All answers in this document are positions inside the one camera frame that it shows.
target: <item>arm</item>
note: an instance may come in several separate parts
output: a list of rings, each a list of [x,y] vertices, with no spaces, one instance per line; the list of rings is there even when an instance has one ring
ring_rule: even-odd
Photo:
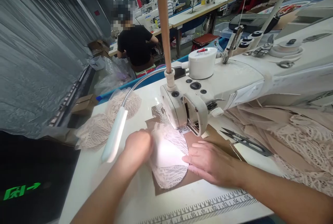
[[[148,160],[153,141],[148,132],[130,134],[106,177],[89,196],[71,224],[113,223],[120,200],[140,166]]]
[[[124,53],[125,52],[120,52],[119,50],[117,50],[117,58],[121,58]]]
[[[157,44],[159,42],[159,40],[157,39],[157,37],[152,36],[152,38],[150,39],[150,42]]]
[[[332,197],[232,158],[205,141],[188,151],[183,161],[190,171],[218,186],[243,188],[287,223],[333,223]]]

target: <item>white lace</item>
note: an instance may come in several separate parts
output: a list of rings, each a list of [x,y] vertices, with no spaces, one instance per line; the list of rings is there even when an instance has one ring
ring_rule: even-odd
[[[188,155],[187,143],[184,136],[175,130],[171,125],[165,125],[162,123],[155,123],[154,132],[160,132],[161,135],[153,135],[154,137],[160,136],[165,140],[174,144],[180,149],[184,155]],[[182,181],[187,172],[187,167],[182,165],[175,165],[170,167],[158,167],[150,160],[150,166],[154,173],[154,177],[158,185],[163,189],[169,189],[176,186]]]
[[[76,130],[76,136],[79,137],[79,141],[75,147],[76,149],[100,149],[104,146],[128,91],[129,89],[115,91],[107,102],[105,113],[91,117],[84,125]],[[128,110],[127,119],[136,114],[140,105],[141,98],[132,92],[125,104],[125,109]]]
[[[276,162],[299,182],[333,197],[333,132],[312,119],[293,115],[290,124],[269,129],[318,171],[299,171],[278,155]]]

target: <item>right hand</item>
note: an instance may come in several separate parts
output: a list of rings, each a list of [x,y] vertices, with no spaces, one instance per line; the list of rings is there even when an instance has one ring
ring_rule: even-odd
[[[214,144],[206,141],[193,143],[188,149],[188,156],[182,159],[189,163],[188,170],[211,184],[242,187],[242,168],[246,163],[231,157]]]

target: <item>thread snips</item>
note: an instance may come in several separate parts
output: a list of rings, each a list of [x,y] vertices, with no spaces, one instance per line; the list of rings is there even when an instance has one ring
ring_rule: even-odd
[[[232,138],[233,140],[235,140],[236,142],[238,143],[241,143],[247,147],[249,147],[250,149],[258,152],[259,154],[262,154],[263,156],[271,156],[272,153],[266,148],[266,147],[263,147],[263,146],[260,146],[252,141],[250,141],[249,139],[239,135],[239,134],[236,134],[235,132],[231,131],[231,130],[228,130],[228,129],[225,129],[225,128],[222,128],[224,129],[226,132],[220,130],[223,134],[225,134],[226,136]]]

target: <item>plastic curtain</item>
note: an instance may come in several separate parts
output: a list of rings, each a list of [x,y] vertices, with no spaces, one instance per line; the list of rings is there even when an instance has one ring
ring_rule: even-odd
[[[76,0],[0,0],[0,130],[38,136],[98,37]]]

